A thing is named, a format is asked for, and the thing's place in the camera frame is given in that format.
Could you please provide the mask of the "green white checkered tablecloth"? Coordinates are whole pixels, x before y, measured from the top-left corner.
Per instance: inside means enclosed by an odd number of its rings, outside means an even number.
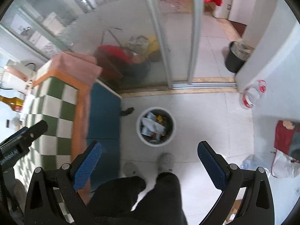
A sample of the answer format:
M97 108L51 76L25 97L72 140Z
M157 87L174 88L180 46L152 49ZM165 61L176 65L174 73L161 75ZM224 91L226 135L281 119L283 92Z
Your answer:
M84 151L89 93L101 71L95 57L72 52L61 52L38 69L24 125L44 120L48 130L14 166L25 189L35 168L56 170Z

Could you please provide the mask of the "white kitchen appliance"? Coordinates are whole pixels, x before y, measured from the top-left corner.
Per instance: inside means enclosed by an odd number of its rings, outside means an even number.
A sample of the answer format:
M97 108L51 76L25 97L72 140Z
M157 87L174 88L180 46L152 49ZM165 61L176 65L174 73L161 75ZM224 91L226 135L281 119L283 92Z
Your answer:
M36 71L19 62L8 60L1 73L1 88L25 94L36 78Z

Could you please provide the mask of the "white paper tissue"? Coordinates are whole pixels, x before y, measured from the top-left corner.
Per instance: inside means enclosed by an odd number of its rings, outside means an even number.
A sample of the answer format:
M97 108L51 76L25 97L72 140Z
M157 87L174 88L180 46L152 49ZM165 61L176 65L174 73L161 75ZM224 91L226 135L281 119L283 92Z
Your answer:
M162 134L165 131L165 127L163 125L145 117L142 118L142 124L153 133Z

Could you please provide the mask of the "grey slipper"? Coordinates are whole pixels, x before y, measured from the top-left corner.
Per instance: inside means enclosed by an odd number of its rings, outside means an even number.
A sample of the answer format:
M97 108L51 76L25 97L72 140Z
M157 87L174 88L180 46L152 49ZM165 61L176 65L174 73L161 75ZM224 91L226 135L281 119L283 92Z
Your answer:
M157 161L158 166L158 174L161 173L172 173L174 167L174 156L170 153L162 153Z
M136 165L134 165L131 162L126 162L123 166L123 174L126 177L135 177L135 176L140 176L140 172Z

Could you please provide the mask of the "yellow bag behind glass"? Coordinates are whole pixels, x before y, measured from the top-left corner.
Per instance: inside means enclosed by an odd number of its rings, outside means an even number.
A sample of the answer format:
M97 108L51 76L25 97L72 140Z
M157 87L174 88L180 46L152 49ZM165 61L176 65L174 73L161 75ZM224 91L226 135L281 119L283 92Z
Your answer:
M160 52L160 44L156 36L149 36L148 39L148 48L147 48L147 56L150 56L153 53Z

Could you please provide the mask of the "blue cabinet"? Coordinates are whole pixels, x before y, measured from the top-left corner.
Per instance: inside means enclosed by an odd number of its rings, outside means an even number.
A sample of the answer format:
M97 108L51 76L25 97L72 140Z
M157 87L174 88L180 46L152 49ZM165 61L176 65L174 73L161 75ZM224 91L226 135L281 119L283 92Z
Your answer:
M121 99L95 82L91 89L91 108L87 144L94 140L102 145L101 157L91 174L91 190L117 179L120 170Z

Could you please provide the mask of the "crushed clear bottle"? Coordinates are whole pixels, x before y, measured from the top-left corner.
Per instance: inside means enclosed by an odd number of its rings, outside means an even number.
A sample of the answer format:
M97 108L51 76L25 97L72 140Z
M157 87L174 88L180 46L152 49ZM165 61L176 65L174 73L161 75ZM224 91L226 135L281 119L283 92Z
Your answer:
M246 159L243 160L240 168L243 170L252 170L255 171L257 168L264 168L267 177L270 176L270 171L265 167L263 161L259 159L256 155L251 154Z

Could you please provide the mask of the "left grey slipper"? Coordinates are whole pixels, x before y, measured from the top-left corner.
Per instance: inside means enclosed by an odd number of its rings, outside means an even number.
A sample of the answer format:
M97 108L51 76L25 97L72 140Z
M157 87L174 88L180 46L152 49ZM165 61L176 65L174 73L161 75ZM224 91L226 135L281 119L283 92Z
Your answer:
M126 162L123 166L123 174L126 177L135 177L135 176L140 176L140 172L136 165L134 165L131 162Z

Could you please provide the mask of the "amber oil bottle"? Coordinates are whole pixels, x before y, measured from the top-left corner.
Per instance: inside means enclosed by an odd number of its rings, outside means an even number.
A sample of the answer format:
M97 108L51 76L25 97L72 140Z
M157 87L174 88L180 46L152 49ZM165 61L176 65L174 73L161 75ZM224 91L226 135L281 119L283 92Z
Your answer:
M8 97L4 97L1 95L0 101L5 103L6 105L10 106L10 108L15 112L22 111L24 100L22 100L18 97L8 98Z

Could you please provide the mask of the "red bag behind glass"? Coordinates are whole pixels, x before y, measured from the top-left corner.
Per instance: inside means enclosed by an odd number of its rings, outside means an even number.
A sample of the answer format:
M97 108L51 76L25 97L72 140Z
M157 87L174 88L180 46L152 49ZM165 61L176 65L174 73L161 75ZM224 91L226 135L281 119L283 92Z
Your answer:
M105 80L122 79L133 64L133 52L127 47L102 45L94 53Z

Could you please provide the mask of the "white plastic bag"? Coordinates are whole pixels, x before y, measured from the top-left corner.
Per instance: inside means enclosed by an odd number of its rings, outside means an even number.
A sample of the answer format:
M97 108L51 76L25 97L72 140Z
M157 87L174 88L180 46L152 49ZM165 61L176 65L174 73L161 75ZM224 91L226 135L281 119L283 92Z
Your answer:
M276 150L272 165L271 174L278 179L295 178L299 176L299 161Z

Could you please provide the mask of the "white round trash bin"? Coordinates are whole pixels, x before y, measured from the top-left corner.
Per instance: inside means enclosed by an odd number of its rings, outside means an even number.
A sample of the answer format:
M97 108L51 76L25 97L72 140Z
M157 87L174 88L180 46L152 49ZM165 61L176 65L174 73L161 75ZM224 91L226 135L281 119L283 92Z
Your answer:
M139 139L151 147L168 145L176 134L176 121L172 114L161 107L144 110L136 121Z

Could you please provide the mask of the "red floral cloth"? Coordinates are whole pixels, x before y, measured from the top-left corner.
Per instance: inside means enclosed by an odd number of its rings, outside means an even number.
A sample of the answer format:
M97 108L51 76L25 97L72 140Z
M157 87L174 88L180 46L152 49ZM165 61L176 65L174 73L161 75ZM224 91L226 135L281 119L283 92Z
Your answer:
M299 161L299 122L279 120L276 125L274 147Z

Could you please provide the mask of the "clear plastic bottle red cap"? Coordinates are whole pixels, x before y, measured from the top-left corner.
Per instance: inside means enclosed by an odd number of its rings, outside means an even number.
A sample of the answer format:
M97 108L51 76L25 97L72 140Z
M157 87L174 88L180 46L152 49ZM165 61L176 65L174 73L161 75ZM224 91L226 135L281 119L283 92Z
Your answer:
M240 105L244 109L254 108L264 97L266 93L266 81L257 80L250 87L248 87L240 98Z

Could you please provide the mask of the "white yellow wrapper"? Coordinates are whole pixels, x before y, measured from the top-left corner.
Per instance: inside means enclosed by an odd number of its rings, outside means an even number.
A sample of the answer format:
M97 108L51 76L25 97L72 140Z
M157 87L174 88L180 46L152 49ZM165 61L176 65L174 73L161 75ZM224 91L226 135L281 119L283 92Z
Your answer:
M156 121L156 115L154 115L152 112L148 112L147 115L146 115L146 118L150 119L150 120L153 120L153 121Z

